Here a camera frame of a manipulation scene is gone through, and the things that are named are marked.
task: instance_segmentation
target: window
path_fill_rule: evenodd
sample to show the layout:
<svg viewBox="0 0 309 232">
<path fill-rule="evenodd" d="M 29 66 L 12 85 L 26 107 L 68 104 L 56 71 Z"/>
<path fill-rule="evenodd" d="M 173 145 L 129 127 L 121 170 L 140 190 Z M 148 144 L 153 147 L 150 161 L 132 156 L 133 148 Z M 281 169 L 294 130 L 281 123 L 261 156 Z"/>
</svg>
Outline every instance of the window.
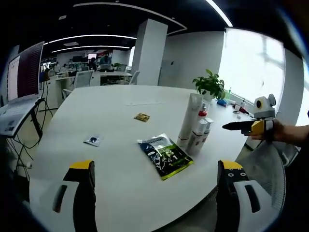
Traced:
<svg viewBox="0 0 309 232">
<path fill-rule="evenodd" d="M 274 94 L 281 100 L 285 72 L 283 44 L 265 35 L 227 28 L 219 75 L 225 89 L 249 102 Z"/>
<path fill-rule="evenodd" d="M 304 93 L 298 119 L 296 122 L 297 126 L 309 125 L 309 117 L 307 115 L 309 111 L 309 72 L 306 62 L 303 61 L 303 63 L 304 63 Z"/>
<path fill-rule="evenodd" d="M 133 63 L 134 50 L 135 50 L 135 47 L 132 47 L 131 52 L 130 52 L 130 58 L 129 58 L 129 66 L 130 67 L 132 67 L 132 63 Z"/>
</svg>

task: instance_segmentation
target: ceiling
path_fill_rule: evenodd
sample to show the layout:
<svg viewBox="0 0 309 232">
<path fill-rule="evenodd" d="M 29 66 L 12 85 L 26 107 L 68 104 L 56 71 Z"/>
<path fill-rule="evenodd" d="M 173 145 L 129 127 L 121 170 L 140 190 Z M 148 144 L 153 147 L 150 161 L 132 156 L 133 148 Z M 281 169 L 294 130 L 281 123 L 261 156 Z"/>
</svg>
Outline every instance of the ceiling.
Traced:
<svg viewBox="0 0 309 232">
<path fill-rule="evenodd" d="M 15 1 L 10 1 L 8 6 L 9 9 L 14 9 L 14 17 L 3 19 L 8 21 L 4 29 L 7 30 L 8 45 L 20 44 L 21 50 L 43 40 L 50 42 L 78 35 L 112 34 L 136 37 L 139 25 L 148 18 L 168 24 L 169 36 L 195 31 L 223 31 L 226 27 L 226 23 L 205 0 L 108 0 L 100 5 L 80 5 L 86 3 L 86 0 L 54 0 L 39 4 L 32 0 L 18 3 Z M 297 53 L 284 23 L 275 9 L 267 4 L 268 1 L 214 1 L 234 27 L 274 37 Z M 59 20 L 63 15 L 66 15 L 66 18 Z M 116 45 L 130 48 L 135 44 L 133 39 L 116 37 L 75 38 L 47 44 L 44 46 L 43 56 L 48 57 L 55 54 L 51 53 L 52 51 L 68 48 L 63 43 L 69 42 L 77 42 L 77 46 Z"/>
</svg>

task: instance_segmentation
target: green leaves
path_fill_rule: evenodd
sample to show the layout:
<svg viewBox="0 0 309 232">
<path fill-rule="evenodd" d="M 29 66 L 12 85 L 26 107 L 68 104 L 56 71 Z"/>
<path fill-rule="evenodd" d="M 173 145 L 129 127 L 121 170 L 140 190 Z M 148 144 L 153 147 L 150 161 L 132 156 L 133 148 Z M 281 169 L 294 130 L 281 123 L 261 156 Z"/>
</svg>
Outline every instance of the green leaves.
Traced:
<svg viewBox="0 0 309 232">
<path fill-rule="evenodd" d="M 225 97 L 224 81 L 218 80 L 219 75 L 213 74 L 212 71 L 206 69 L 208 77 L 200 76 L 193 79 L 192 83 L 195 83 L 196 90 L 199 94 L 205 94 L 207 91 L 217 99 L 223 99 Z"/>
</svg>

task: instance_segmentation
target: small gold packet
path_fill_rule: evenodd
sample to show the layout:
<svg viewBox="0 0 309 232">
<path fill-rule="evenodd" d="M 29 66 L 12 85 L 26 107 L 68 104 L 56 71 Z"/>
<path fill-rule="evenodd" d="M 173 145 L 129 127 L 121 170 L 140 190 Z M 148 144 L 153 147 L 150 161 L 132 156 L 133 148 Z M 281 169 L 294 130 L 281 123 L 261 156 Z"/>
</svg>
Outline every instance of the small gold packet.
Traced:
<svg viewBox="0 0 309 232">
<path fill-rule="evenodd" d="M 134 119 L 137 119 L 137 120 L 143 121 L 143 122 L 147 122 L 149 118 L 150 118 L 150 116 L 148 116 L 146 114 L 142 114 L 142 113 L 139 113 L 138 115 L 136 115 L 134 117 Z"/>
</svg>

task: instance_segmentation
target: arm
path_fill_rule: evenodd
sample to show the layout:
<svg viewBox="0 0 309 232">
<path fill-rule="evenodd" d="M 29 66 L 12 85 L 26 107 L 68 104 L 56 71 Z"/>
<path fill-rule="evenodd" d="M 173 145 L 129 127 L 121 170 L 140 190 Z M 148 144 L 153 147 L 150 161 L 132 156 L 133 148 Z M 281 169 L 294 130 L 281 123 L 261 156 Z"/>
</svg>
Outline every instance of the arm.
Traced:
<svg viewBox="0 0 309 232">
<path fill-rule="evenodd" d="M 309 134 L 309 125 L 302 127 L 283 125 L 276 119 L 274 120 L 273 129 L 275 141 L 293 144 L 299 147 L 302 147 Z M 262 140 L 264 136 L 260 134 L 251 136 L 251 138 Z"/>
</svg>

